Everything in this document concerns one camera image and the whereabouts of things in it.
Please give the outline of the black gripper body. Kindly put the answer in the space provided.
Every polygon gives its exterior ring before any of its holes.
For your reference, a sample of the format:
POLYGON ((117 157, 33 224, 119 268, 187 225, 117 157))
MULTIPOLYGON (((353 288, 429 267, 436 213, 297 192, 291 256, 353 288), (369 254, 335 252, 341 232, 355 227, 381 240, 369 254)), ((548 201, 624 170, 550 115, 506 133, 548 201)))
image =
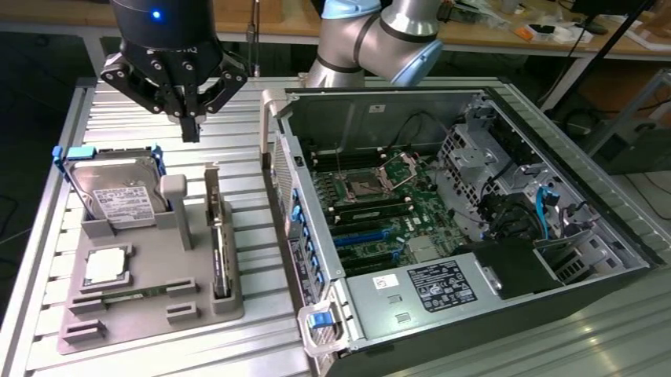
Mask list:
POLYGON ((150 80, 205 84, 223 62, 211 1, 113 1, 121 52, 150 80))

